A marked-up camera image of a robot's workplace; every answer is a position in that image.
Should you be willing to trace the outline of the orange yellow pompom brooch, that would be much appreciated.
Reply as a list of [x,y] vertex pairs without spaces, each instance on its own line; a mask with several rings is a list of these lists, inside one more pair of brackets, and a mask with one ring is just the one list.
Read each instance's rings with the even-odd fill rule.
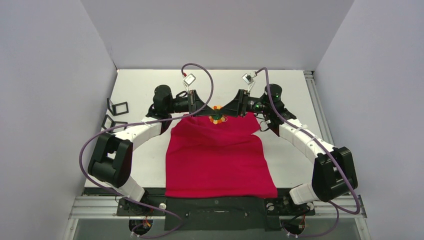
[[222,106],[220,105],[214,105],[212,109],[215,111],[215,114],[208,117],[209,121],[214,125],[225,123],[227,121],[227,117],[220,113],[221,108]]

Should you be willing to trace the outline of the red t-shirt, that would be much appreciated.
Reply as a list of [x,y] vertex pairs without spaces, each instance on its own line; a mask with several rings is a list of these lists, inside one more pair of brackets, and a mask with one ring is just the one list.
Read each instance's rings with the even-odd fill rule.
[[165,194],[172,198],[275,198],[277,187],[256,135],[251,113],[213,124],[185,117],[170,131],[165,155]]

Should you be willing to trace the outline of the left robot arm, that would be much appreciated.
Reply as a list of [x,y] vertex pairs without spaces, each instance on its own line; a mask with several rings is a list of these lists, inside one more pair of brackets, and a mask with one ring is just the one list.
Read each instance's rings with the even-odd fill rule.
[[215,110],[199,99],[195,90],[173,97],[171,88],[162,84],[155,88],[153,103],[141,125],[126,127],[114,134],[105,132],[97,138],[88,165],[89,175],[131,199],[129,208],[136,215],[149,210],[149,201],[143,197],[145,189],[131,177],[133,151],[167,131],[173,113],[208,116],[214,115]]

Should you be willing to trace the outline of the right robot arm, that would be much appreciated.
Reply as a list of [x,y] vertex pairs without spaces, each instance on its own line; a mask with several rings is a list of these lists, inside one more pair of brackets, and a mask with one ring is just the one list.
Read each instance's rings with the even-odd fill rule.
[[261,97],[239,90],[236,97],[217,113],[229,117],[261,114],[268,128],[290,142],[313,165],[312,179],[292,188],[282,199],[283,209],[296,213],[302,204],[329,202],[358,187],[353,155],[347,147],[336,147],[316,136],[292,114],[281,100],[283,89],[277,84],[265,87]]

